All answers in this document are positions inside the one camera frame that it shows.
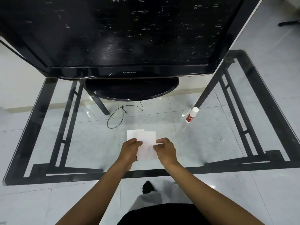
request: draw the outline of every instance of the black shoe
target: black shoe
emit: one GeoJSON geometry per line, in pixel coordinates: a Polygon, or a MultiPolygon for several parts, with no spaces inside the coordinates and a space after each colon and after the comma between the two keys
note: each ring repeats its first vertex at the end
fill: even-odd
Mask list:
{"type": "Polygon", "coordinates": [[[150,181],[146,181],[143,185],[143,194],[150,193],[151,191],[155,191],[155,189],[150,181]]]}

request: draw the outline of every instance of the white pants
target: white pants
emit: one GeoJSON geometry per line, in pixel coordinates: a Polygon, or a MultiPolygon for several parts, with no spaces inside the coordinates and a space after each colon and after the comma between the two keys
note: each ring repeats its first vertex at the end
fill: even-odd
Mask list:
{"type": "MultiPolygon", "coordinates": [[[[129,211],[137,210],[140,208],[159,205],[162,204],[163,200],[161,197],[161,193],[157,191],[151,191],[151,193],[146,193],[139,195],[129,211]]],[[[169,203],[185,203],[192,204],[190,199],[186,196],[186,194],[182,191],[178,184],[174,184],[172,186],[171,198],[169,203]]]]}

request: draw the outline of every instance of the red label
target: red label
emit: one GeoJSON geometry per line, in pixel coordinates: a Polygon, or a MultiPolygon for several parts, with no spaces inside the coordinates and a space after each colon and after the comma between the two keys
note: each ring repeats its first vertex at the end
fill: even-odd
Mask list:
{"type": "Polygon", "coordinates": [[[187,117],[187,122],[191,122],[193,120],[194,117],[190,116],[190,114],[187,117]]]}

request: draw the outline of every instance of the hand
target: hand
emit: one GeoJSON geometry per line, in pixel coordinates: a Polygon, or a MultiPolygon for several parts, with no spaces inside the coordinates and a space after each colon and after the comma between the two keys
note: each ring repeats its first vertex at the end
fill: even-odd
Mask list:
{"type": "Polygon", "coordinates": [[[156,143],[162,143],[159,145],[154,145],[153,148],[165,169],[170,165],[179,164],[176,157],[176,149],[168,138],[158,139],[156,140],[156,143]]]}
{"type": "Polygon", "coordinates": [[[125,171],[129,171],[133,162],[137,160],[137,148],[141,145],[142,142],[136,138],[124,142],[116,163],[124,166],[125,171]]]}

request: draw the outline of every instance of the forearm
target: forearm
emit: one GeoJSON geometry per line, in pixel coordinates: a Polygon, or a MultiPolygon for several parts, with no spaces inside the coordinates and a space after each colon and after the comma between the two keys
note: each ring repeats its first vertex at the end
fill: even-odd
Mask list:
{"type": "Polygon", "coordinates": [[[179,163],[166,170],[212,225],[263,225],[247,210],[206,185],[179,163]]]}
{"type": "Polygon", "coordinates": [[[97,184],[56,225],[98,225],[124,174],[124,166],[118,161],[115,162],[97,184]]]}

